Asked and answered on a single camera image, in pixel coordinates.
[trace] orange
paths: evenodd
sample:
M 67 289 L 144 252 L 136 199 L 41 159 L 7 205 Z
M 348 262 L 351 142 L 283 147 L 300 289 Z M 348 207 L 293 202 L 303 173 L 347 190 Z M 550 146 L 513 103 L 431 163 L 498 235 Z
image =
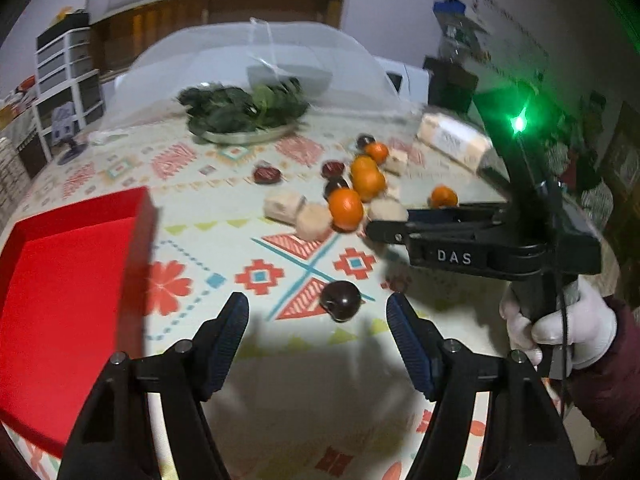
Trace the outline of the orange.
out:
M 369 155 L 358 155 L 351 163 L 351 174 L 355 175 L 362 170 L 376 170 L 378 165 Z
M 431 207 L 455 207 L 458 205 L 456 192 L 447 186 L 436 186 L 431 191 Z
M 372 142 L 367 144 L 364 148 L 364 152 L 376 161 L 377 165 L 385 163 L 385 160 L 389 154 L 389 148 L 382 142 Z
M 360 170 L 351 175 L 354 191 L 360 195 L 363 202 L 370 202 L 386 188 L 386 178 L 375 170 Z
M 364 207 L 358 194 L 348 187 L 336 189 L 329 195 L 329 211 L 334 219 L 334 225 L 343 231 L 355 231 L 362 217 Z

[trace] red box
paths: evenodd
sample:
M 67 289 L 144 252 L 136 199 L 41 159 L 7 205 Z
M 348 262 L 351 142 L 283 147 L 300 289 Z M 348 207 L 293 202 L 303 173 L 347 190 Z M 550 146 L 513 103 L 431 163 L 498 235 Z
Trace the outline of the red box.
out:
M 156 220 L 129 189 L 18 222 L 0 254 L 0 418 L 52 455 L 108 357 L 142 355 Z

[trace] green light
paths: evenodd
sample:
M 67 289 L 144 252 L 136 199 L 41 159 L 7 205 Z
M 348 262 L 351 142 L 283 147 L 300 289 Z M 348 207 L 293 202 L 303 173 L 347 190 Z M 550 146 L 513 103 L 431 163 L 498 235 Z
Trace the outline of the green light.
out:
M 525 117 L 526 111 L 527 109 L 523 108 L 523 110 L 520 112 L 520 115 L 517 117 L 514 117 L 511 120 L 511 127 L 513 128 L 513 133 L 519 134 L 520 132 L 523 132 L 527 127 L 527 119 Z

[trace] spinach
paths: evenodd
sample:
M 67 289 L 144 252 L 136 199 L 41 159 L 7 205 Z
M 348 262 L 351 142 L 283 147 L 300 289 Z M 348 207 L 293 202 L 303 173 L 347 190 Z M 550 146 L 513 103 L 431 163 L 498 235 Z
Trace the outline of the spinach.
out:
M 302 117 L 309 106 L 296 78 L 257 86 L 252 94 L 235 86 L 185 88 L 178 102 L 186 108 L 190 132 L 199 137 L 277 128 Z

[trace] hand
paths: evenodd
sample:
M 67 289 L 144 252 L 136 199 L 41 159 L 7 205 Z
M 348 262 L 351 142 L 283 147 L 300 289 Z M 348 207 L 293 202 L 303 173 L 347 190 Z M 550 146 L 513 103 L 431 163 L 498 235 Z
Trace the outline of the hand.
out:
M 574 368 L 586 368 L 600 359 L 613 343 L 618 324 L 615 313 L 583 277 L 578 278 L 580 300 L 567 308 L 568 343 L 574 345 Z M 539 344 L 562 344 L 560 311 L 533 324 L 520 313 L 520 305 L 511 287 L 500 302 L 500 316 L 507 322 L 512 349 L 522 350 L 534 366 L 542 361 Z

